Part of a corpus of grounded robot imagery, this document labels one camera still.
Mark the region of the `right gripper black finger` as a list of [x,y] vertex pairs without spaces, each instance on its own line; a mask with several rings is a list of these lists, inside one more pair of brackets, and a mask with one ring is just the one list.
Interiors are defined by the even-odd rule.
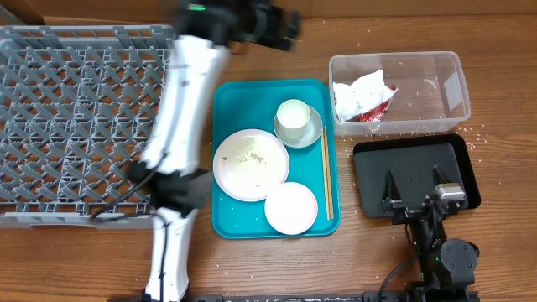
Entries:
[[450,179],[441,171],[438,165],[432,169],[434,187],[451,183]]
[[383,192],[383,202],[400,202],[401,196],[395,183],[394,176],[390,169],[387,169],[385,175],[385,187]]

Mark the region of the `red snack wrapper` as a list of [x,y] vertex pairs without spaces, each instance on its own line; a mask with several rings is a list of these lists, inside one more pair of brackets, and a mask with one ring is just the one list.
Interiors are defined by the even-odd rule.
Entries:
[[369,112],[365,112],[365,113],[357,115],[357,121],[358,122],[381,122],[392,100],[393,98],[389,98],[387,101],[379,104],[378,106],[376,106],[374,109],[370,110]]

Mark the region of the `white napkin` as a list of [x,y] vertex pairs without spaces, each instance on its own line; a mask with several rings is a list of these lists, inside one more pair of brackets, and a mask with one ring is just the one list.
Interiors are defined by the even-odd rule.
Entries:
[[357,122],[357,115],[369,112],[393,98],[398,90],[396,86],[384,84],[382,70],[361,76],[351,85],[334,82],[332,89],[335,113],[340,122]]

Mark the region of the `white paper cup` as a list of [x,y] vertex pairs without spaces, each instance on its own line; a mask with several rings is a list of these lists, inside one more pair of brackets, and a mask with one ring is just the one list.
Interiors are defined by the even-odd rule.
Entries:
[[280,132],[286,138],[298,138],[304,132],[310,120],[310,109],[301,100],[290,99],[279,105],[276,120]]

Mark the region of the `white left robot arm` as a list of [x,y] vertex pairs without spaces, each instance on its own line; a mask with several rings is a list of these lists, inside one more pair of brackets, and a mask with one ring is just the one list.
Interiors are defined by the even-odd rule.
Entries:
[[300,13],[270,1],[191,0],[175,11],[176,33],[158,114],[128,178],[150,194],[154,239],[143,301],[182,301],[188,295],[190,237],[208,200],[212,175],[199,166],[206,114],[233,43],[289,51]]

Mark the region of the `grey bowl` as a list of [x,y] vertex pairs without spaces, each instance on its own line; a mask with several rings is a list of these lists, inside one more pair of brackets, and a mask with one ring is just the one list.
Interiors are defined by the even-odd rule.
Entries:
[[284,133],[284,127],[274,118],[274,133],[283,145],[289,148],[308,148],[314,144],[322,134],[323,123],[318,111],[309,106],[310,120],[305,125],[305,131],[298,138],[290,138]]

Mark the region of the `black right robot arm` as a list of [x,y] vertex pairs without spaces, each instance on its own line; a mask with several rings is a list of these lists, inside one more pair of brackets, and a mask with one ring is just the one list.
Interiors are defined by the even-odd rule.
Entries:
[[[383,209],[391,212],[392,223],[403,225],[407,240],[415,249],[412,258],[396,267],[381,283],[377,301],[453,301],[478,302],[477,292],[468,287],[475,283],[478,247],[459,238],[448,238],[443,221],[456,215],[467,200],[461,185],[447,178],[439,167],[432,169],[434,189],[417,207],[404,206],[390,170],[385,175]],[[393,276],[417,262],[421,280],[409,283],[402,292],[385,291]]]

